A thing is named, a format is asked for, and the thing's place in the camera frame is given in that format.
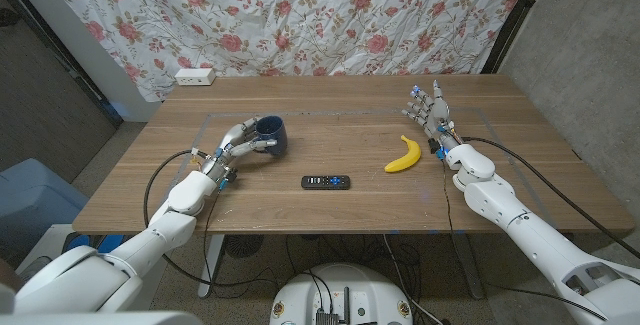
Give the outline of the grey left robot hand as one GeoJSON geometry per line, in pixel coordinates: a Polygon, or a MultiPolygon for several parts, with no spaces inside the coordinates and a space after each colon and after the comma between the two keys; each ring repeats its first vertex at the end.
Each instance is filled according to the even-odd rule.
{"type": "Polygon", "coordinates": [[[221,188],[228,176],[235,172],[232,162],[250,152],[266,151],[278,144],[275,139],[262,140],[256,132],[261,117],[253,117],[234,125],[223,137],[215,152],[206,158],[201,172],[221,188]]]}

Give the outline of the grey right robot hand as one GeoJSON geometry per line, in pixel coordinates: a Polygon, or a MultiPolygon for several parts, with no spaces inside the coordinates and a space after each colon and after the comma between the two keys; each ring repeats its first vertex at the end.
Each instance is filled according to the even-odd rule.
{"type": "Polygon", "coordinates": [[[414,85],[410,97],[412,100],[407,103],[402,114],[423,128],[428,137],[430,152],[444,158],[462,141],[454,134],[454,123],[438,81],[433,82],[433,95],[414,85]]]}

